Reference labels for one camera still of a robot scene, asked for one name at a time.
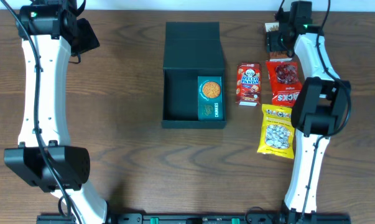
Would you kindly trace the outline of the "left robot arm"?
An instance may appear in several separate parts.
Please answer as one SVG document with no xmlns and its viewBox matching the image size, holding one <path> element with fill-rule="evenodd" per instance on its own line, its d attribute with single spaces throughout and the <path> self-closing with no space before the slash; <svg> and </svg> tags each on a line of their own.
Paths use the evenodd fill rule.
<svg viewBox="0 0 375 224">
<path fill-rule="evenodd" d="M 17 147 L 5 165 L 29 186 L 58 198 L 58 215 L 38 223 L 106 223 L 108 204 L 89 180 L 87 149 L 73 146 L 66 118 L 70 63 L 99 46 L 76 0 L 32 1 L 14 12 L 25 58 L 25 103 Z"/>
</svg>

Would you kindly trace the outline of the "dark green gift box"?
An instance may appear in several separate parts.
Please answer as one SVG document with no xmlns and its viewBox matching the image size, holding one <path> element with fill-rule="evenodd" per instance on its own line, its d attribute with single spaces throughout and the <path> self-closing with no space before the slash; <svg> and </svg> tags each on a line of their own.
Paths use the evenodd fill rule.
<svg viewBox="0 0 375 224">
<path fill-rule="evenodd" d="M 218 22 L 167 22 L 163 74 L 163 128 L 223 129 L 226 126 L 225 63 Z M 199 76 L 221 77 L 223 120 L 198 119 Z"/>
</svg>

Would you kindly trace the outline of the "teal Chunkies cookie box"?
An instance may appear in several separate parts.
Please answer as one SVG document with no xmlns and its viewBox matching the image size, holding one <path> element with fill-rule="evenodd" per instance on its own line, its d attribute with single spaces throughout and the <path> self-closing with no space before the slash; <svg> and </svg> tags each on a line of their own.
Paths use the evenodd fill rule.
<svg viewBox="0 0 375 224">
<path fill-rule="evenodd" d="M 198 119 L 223 120 L 221 77 L 198 77 Z"/>
</svg>

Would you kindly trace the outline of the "red Hello Panda box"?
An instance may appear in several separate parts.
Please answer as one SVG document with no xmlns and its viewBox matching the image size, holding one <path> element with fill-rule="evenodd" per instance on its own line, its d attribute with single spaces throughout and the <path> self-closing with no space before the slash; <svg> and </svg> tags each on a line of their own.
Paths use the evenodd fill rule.
<svg viewBox="0 0 375 224">
<path fill-rule="evenodd" d="M 237 67 L 236 102 L 241 106 L 261 104 L 261 65 L 240 63 Z"/>
</svg>

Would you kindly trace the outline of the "brown Pocky box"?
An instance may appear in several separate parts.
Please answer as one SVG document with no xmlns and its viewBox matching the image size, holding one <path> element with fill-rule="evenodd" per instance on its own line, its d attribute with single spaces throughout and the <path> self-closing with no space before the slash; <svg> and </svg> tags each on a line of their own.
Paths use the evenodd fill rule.
<svg viewBox="0 0 375 224">
<path fill-rule="evenodd" d="M 268 22 L 264 24 L 266 35 L 270 32 L 279 30 L 278 22 Z M 287 56 L 287 52 L 269 52 L 269 61 L 279 62 L 279 61 L 291 61 L 292 59 Z"/>
</svg>

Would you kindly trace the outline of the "yellow Hacks candy bag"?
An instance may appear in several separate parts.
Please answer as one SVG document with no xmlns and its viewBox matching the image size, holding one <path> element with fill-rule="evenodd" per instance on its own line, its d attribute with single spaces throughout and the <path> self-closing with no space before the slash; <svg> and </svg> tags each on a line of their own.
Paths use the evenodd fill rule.
<svg viewBox="0 0 375 224">
<path fill-rule="evenodd" d="M 261 137 L 257 153 L 294 158 L 293 140 L 295 128 L 291 123 L 292 109 L 263 104 Z"/>
</svg>

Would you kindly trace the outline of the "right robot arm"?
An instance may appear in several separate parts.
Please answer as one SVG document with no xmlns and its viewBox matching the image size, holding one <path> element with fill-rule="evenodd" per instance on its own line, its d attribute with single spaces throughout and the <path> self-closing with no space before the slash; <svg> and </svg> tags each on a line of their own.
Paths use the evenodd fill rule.
<svg viewBox="0 0 375 224">
<path fill-rule="evenodd" d="M 312 20 L 312 2 L 294 1 L 290 10 L 275 14 L 279 29 L 266 35 L 268 52 L 297 56 L 305 81 L 292 107 L 296 150 L 289 189 L 270 223 L 351 223 L 342 213 L 318 213 L 317 185 L 322 159 L 332 136 L 340 133 L 351 114 L 351 85 L 331 66 L 323 25 Z"/>
</svg>

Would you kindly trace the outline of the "red Hacks candy bag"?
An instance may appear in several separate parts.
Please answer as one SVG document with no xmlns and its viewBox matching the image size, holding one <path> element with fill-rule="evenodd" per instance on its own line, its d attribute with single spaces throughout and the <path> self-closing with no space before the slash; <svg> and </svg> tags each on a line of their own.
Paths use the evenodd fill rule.
<svg viewBox="0 0 375 224">
<path fill-rule="evenodd" d="M 272 104 L 293 107 L 302 84 L 298 76 L 297 62 L 267 61 L 272 90 Z"/>
</svg>

